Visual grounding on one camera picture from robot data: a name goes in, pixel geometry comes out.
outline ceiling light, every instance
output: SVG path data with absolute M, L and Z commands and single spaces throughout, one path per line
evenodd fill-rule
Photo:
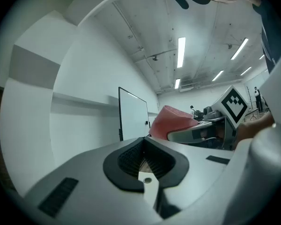
M 176 79 L 175 89 L 177 89 L 179 87 L 179 84 L 180 84 L 180 78 Z
M 240 53 L 240 51 L 244 48 L 245 44 L 249 41 L 249 39 L 245 38 L 243 40 L 243 43 L 240 45 L 240 47 L 238 48 L 238 50 L 236 51 L 236 53 L 233 55 L 233 57 L 231 58 L 231 60 L 234 60 L 237 55 Z
M 184 51 L 185 51 L 185 38 L 181 37 L 178 39 L 178 62 L 177 62 L 178 68 L 181 68 L 183 66 Z
M 219 74 L 218 74 L 217 76 L 215 76 L 215 78 L 214 78 L 212 81 L 216 80 L 216 79 L 222 74 L 223 71 L 224 71 L 224 70 L 222 70 L 221 72 L 219 72 Z
M 251 67 L 249 67 L 247 70 L 245 70 L 242 74 L 241 74 L 241 76 L 242 75 L 244 75 L 247 71 L 249 71 L 251 69 Z

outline ceiling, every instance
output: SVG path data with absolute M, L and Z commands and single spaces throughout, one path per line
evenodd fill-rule
M 157 94 L 173 90 L 177 78 L 184 87 L 239 81 L 262 55 L 261 18 L 250 3 L 187 1 L 183 10 L 174 0 L 118 0 L 96 14 Z M 185 58 L 177 68 L 180 37 L 186 37 Z M 244 38 L 248 43 L 231 60 Z

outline black slot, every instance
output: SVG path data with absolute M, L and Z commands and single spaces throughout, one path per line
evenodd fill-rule
M 138 181 L 139 168 L 147 161 L 159 180 L 160 188 L 177 186 L 189 169 L 187 158 L 149 138 L 139 138 L 133 143 L 113 151 L 103 162 L 106 177 L 125 191 L 144 192 Z
M 230 161 L 230 159 L 227 158 L 222 158 L 222 157 L 215 157 L 215 156 L 209 156 L 206 158 L 207 160 L 216 162 L 216 163 L 221 163 L 227 165 Z
M 54 218 L 73 192 L 77 183 L 78 180 L 73 178 L 63 179 L 49 196 L 41 202 L 38 208 L 45 214 Z

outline red cushion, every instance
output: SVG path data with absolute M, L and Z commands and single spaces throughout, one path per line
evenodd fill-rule
M 152 137 L 168 140 L 168 133 L 196 126 L 198 121 L 192 114 L 170 106 L 164 106 L 152 123 L 149 133 Z

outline whiteboard frame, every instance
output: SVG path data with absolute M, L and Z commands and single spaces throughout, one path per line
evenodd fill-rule
M 120 141 L 123 141 L 123 127 L 122 127 L 122 113 L 121 113 L 121 96 L 120 96 L 120 89 L 125 91 L 125 92 L 128 92 L 127 90 L 119 87 L 118 88 L 118 108 L 119 108 L 119 114 L 120 114 L 120 133 L 119 133 L 119 136 L 120 136 Z M 144 101 L 146 103 L 146 107 L 147 107 L 147 115 L 148 115 L 148 123 L 149 123 L 149 128 L 151 128 L 151 124 L 150 124 L 150 121 L 149 121 L 149 113 L 148 113 L 148 105 L 147 105 L 147 102 L 141 98 L 139 98 L 138 96 L 134 95 L 133 93 L 131 92 L 128 92 L 130 94 L 132 94 L 133 96 L 135 96 L 136 98 Z

